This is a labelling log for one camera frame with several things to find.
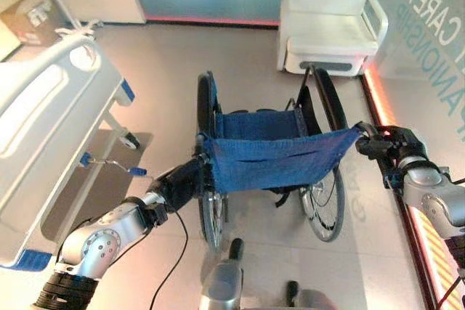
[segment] orange light strip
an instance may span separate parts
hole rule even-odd
[[[383,84],[373,66],[365,70],[365,77],[381,124],[385,126],[396,125],[395,115],[384,92]],[[453,283],[452,269],[446,258],[449,251],[445,248],[444,242],[428,218],[415,208],[409,207],[409,211],[411,212],[415,230],[420,237],[422,253],[426,257],[426,267],[430,276],[432,276],[433,288],[439,300],[443,297],[450,284]],[[441,309],[461,309],[459,294],[456,290],[449,295]]]

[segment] wheelchair wheel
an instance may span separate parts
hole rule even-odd
[[[212,250],[219,250],[223,236],[224,211],[222,196],[206,190],[198,198],[203,237]]]
[[[344,220],[344,183],[336,166],[317,184],[299,189],[304,215],[317,235],[325,242],[335,240]]]

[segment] gray tile floor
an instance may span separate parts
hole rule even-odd
[[[99,30],[97,43],[137,95],[131,107],[115,106],[113,114],[132,132],[152,135],[140,165],[156,176],[190,157],[197,75],[205,70],[214,73],[226,113],[283,109],[288,98],[296,96],[301,77],[275,70],[275,39],[273,30],[237,28],[146,25]],[[360,82],[333,81],[349,124],[369,121]],[[311,81],[310,90],[318,120],[328,130]],[[341,168],[346,212],[341,235],[332,243],[314,236],[296,197],[276,209],[277,197],[271,192],[230,196],[231,222],[225,236],[246,241],[244,308],[283,305],[288,280],[323,291],[340,309],[423,307],[400,217],[375,163],[353,147]],[[146,179],[134,179],[128,195],[141,196],[147,186]],[[180,213],[190,241],[184,259],[159,294],[156,309],[198,308],[201,280],[218,259],[207,253],[201,238],[197,203],[191,201]],[[182,228],[172,216],[108,270],[89,308],[147,309],[183,242]],[[25,309],[52,269],[50,264],[32,276],[0,271],[5,285],[0,309]]]

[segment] wheelchair frame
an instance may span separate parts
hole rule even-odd
[[[309,136],[322,134],[322,131],[318,125],[315,111],[313,109],[312,98],[310,90],[307,86],[307,80],[313,75],[315,78],[318,94],[323,103],[326,117],[328,119],[329,126],[332,131],[347,128],[347,120],[345,117],[344,110],[342,109],[341,102],[337,95],[336,89],[329,77],[326,70],[316,68],[310,65],[304,74],[304,79],[299,90],[297,100],[294,101],[291,98],[286,106],[286,110],[292,106],[293,108],[299,107],[302,110],[305,125],[307,126],[307,132]],[[239,110],[237,112],[247,112],[246,110]],[[215,115],[216,113],[222,113],[221,105],[218,103],[216,86],[214,85],[214,78],[211,71],[201,74],[198,77],[198,98],[197,98],[197,122],[198,122],[198,135],[195,140],[195,154],[196,156],[204,155],[203,150],[203,136],[206,134],[211,137],[215,137]],[[335,223],[337,230],[333,236],[325,239],[322,236],[318,236],[318,232],[312,224],[311,220],[315,216],[309,217],[312,228],[315,230],[317,236],[323,241],[334,240],[341,229],[342,221],[344,218],[344,185],[342,184],[341,174],[339,167],[336,166],[333,169],[335,181],[338,181],[337,191],[341,191],[338,194],[338,205],[341,206],[338,214],[340,215],[338,221]],[[211,174],[211,168],[206,165],[200,170],[198,175],[196,196],[198,197],[199,214],[201,219],[201,228],[204,238],[209,244],[210,249],[218,250],[221,247],[222,241],[222,221],[228,221],[228,195],[220,195],[215,192],[213,176]],[[290,187],[279,187],[279,188],[267,188],[277,194],[282,194],[281,200],[276,203],[276,206],[284,204],[290,193],[296,189],[299,189],[301,200],[303,200],[302,185],[290,186]],[[307,214],[304,206],[302,206],[304,214]]]

